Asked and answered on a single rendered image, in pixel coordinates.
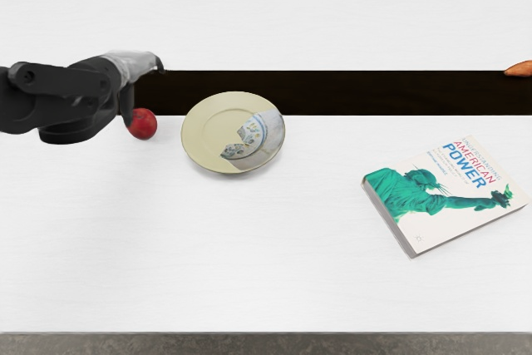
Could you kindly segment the white paperback book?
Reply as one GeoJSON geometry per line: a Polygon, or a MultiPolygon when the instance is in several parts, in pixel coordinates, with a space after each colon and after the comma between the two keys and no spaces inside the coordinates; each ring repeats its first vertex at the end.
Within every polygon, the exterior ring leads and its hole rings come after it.
{"type": "Polygon", "coordinates": [[[530,202],[474,136],[368,173],[362,188],[412,259],[530,202]]]}

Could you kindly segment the orange fruit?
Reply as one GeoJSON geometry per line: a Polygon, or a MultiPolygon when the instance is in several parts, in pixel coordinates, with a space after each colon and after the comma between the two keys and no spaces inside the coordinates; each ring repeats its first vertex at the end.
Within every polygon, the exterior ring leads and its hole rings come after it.
{"type": "Polygon", "coordinates": [[[532,60],[522,61],[504,70],[506,76],[532,77],[532,60]]]}

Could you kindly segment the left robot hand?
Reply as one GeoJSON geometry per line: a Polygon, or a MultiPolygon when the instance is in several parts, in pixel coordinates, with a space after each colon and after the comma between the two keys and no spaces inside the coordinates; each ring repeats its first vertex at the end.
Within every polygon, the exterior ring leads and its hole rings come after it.
{"type": "Polygon", "coordinates": [[[117,92],[119,111],[125,126],[129,128],[133,122],[135,83],[153,71],[164,74],[164,65],[153,52],[113,50],[101,57],[110,61],[119,72],[121,78],[117,92]]]}

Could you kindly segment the red apple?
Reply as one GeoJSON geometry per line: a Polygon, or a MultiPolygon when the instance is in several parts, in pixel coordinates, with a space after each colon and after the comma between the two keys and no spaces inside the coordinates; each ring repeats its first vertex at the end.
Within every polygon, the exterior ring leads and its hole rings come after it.
{"type": "Polygon", "coordinates": [[[136,139],[147,141],[157,132],[158,122],[155,114],[147,108],[134,108],[131,123],[127,130],[136,139]]]}

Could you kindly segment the cream patterned plate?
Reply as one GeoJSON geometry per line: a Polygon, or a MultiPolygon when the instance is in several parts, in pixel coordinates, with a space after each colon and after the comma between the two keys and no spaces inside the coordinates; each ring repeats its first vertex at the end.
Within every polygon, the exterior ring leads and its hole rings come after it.
{"type": "Polygon", "coordinates": [[[206,170],[240,174],[271,161],[285,132],[283,116],[272,102],[245,91],[226,91],[188,112],[181,142],[189,158],[206,170]]]}

